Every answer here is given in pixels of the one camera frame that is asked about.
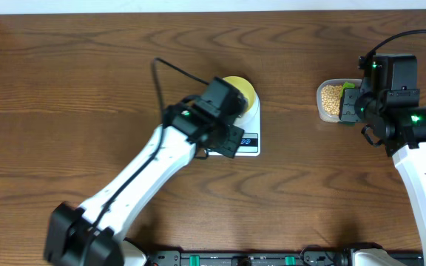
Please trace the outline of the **green plastic measuring scoop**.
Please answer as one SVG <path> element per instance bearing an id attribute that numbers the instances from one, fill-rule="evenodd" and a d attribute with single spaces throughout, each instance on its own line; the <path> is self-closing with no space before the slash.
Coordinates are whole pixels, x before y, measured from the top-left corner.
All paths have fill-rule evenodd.
<path id="1" fill-rule="evenodd" d="M 342 98 L 346 89 L 355 89 L 355 88 L 356 88 L 356 85 L 354 83 L 346 81 L 341 87 L 339 96 Z"/>

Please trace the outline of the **yellow plastic bowl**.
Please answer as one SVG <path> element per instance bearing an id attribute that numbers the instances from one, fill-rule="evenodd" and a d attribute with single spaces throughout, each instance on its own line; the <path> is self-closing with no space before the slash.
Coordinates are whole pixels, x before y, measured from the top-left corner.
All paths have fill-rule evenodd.
<path id="1" fill-rule="evenodd" d="M 252 84 L 248 80 L 240 76 L 228 76 L 224 77 L 223 80 L 227 83 L 230 83 L 243 94 L 243 97 L 246 99 L 247 103 L 243 112 L 247 113 L 254 105 L 257 98 L 255 89 Z"/>

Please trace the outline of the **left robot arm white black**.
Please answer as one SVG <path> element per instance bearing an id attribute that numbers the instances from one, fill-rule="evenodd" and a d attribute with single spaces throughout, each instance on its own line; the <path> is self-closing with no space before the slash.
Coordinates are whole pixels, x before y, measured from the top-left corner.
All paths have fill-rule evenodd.
<path id="1" fill-rule="evenodd" d="M 77 208 L 63 202 L 52 212 L 44 259 L 53 265 L 145 265 L 146 254 L 125 239 L 138 214 L 199 149 L 233 158 L 244 134 L 235 122 L 256 103 L 251 83 L 229 76 L 168 106 L 149 142 L 110 184 Z"/>

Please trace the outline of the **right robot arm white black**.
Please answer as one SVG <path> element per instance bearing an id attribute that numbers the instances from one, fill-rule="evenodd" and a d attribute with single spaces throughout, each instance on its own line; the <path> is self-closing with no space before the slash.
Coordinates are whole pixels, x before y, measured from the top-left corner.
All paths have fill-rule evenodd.
<path id="1" fill-rule="evenodd" d="M 417 59 L 410 54 L 359 58 L 364 76 L 356 89 L 344 89 L 339 119 L 363 123 L 362 135 L 384 146 L 408 193 L 426 265 L 426 106 L 420 106 Z"/>

